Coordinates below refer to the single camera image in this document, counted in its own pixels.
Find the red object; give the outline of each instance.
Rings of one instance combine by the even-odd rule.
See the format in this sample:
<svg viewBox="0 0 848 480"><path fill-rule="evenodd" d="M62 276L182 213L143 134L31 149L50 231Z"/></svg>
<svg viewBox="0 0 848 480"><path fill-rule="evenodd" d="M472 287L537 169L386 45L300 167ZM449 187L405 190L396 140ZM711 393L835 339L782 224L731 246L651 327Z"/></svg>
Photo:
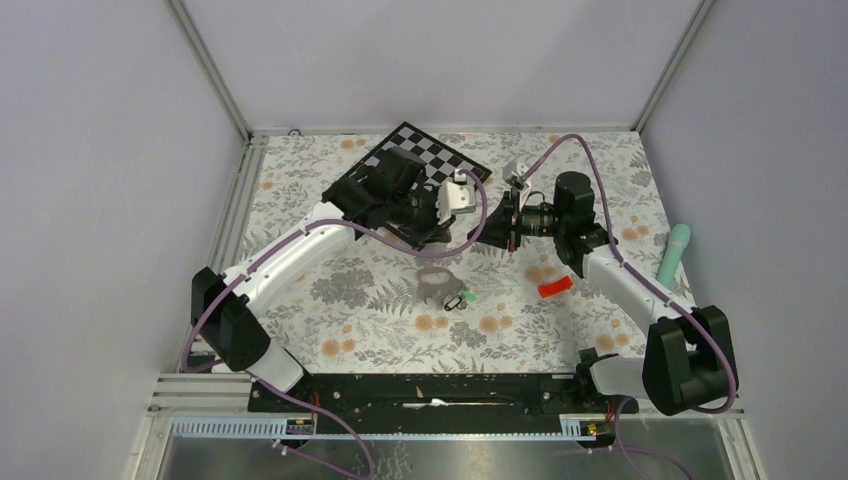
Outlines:
<svg viewBox="0 0 848 480"><path fill-rule="evenodd" d="M574 281L571 280L571 277L566 275L554 283L539 285L539 295L542 298L548 298L551 295L556 295L557 293L562 293L568 290L572 285L574 285Z"/></svg>

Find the black and white checkerboard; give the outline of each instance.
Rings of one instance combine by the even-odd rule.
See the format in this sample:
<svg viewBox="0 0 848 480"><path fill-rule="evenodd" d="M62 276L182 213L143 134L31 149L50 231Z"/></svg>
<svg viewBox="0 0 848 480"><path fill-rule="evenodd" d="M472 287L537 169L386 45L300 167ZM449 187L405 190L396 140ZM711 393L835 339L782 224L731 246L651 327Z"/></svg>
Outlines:
<svg viewBox="0 0 848 480"><path fill-rule="evenodd" d="M425 186L438 188L457 169L470 170L480 180L486 180L492 174L492 171L488 168L404 122L368 152L345 175L357 179L361 178L365 173L363 166L373 167L377 165L379 152L395 146L418 155L426 164L424 172L412 187L413 191Z"/></svg>

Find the robotic arm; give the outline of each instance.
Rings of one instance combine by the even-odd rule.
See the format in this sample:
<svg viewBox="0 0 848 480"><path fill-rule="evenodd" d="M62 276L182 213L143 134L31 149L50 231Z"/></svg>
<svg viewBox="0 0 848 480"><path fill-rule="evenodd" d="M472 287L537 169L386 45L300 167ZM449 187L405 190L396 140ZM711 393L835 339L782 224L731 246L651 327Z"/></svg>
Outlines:
<svg viewBox="0 0 848 480"><path fill-rule="evenodd" d="M397 148L385 155L360 178L345 177L331 185L323 201L281 238L298 230L304 230L303 235L282 248L278 247L284 240L275 241L220 276L208 268L195 275L193 324L225 288L243 278L200 329L230 369L249 370L283 392L303 377L300 364L270 341L257 317L312 265L362 235L338 224L318 226L307 233L307 225L344 219L367 229L392 227L420 247L450 241L448 229L454 215L475 210L474 187L464 176L447 180L437 192L411 194L423 162ZM511 188L486 220L477 241L515 251L523 236L552 237L559 259L620 305L648 337L644 360L614 354L598 357L594 349L581 352L575 372L580 396L585 401L605 395L649 398L666 415L726 396L729 379L717 355L672 306L682 306L697 319L719 345L736 377L727 318L722 312L715 307L698 309L653 280L635 279L634 267L616 255L607 231L595 222L595 197L587 176L560 174L553 203L530 206L526 205L530 185L523 178L525 172L520 164L507 167L505 179ZM257 262L261 266L252 269ZM657 292L671 300L660 301Z"/></svg>

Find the metal corner post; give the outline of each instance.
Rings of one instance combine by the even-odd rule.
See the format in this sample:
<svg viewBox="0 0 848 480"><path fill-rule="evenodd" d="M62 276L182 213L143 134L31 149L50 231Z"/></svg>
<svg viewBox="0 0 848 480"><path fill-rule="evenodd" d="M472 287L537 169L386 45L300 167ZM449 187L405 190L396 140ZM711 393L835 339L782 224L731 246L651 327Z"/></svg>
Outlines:
<svg viewBox="0 0 848 480"><path fill-rule="evenodd" d="M197 58L200 68L203 70L204 75L206 75L206 79L209 80L209 85L215 91L215 95L221 101L221 105L227 112L227 116L230 118L233 127L243 141L249 141L251 136L250 126L244 119L230 89L227 88L227 84L224 82L221 72L215 65L215 61L212 60L212 55L210 55L209 49L206 48L200 32L191 19L185 2L183 0L165 0L165 4L171 10L174 20L185 35L186 43L188 43L189 48L191 48L192 53Z"/></svg>
<svg viewBox="0 0 848 480"><path fill-rule="evenodd" d="M671 53L671 58L668 59L665 68L663 68L662 74L660 74L660 78L657 80L657 84L654 85L654 89L651 90L651 94L648 96L648 101L645 102L645 106L642 107L642 111L639 112L639 117L636 118L636 121L633 123L630 130L637 132L640 135L645 131L645 126L648 124L648 120L650 120L657 104L665 94L669 82L671 82L671 79L674 78L674 74L677 72L680 62L686 56L686 53L689 51L689 47L692 45L692 41L695 39L698 31L707 19L707 15L710 13L713 5L715 5L717 1L718 0L701 0L698 4L698 8L695 9L695 13L692 15L692 18L689 20L689 24L686 25L686 29L683 31L683 36L680 37L680 41L677 42L677 46L674 47L674 51Z"/></svg>

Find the table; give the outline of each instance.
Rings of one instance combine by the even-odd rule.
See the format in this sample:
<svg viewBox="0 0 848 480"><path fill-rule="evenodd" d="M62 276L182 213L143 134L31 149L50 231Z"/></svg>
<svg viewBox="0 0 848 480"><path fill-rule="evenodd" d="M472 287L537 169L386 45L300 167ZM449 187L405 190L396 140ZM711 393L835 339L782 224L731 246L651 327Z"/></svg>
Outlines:
<svg viewBox="0 0 848 480"><path fill-rule="evenodd" d="M558 135L550 133L441 134L437 138L493 171L486 182L492 209L506 184L502 168L528 166ZM659 268L669 225L638 134L587 133L606 187L621 250L645 272ZM241 258L294 225L336 178L383 135L271 137L250 210ZM592 178L583 150L566 142L533 177L550 199L556 176L577 170ZM600 200L596 211L602 222ZM457 245L479 211L452 227ZM427 261L362 238L316 265L260 319L269 335L313 373L568 372L577 352L641 356L645 337L624 312L573 276L575 286L547 299L536 287L571 273L550 239L527 238L509 254L475 245L460 256ZM464 311L444 312L416 295L415 273L449 268L477 299ZM672 290L691 298L682 267Z"/></svg>

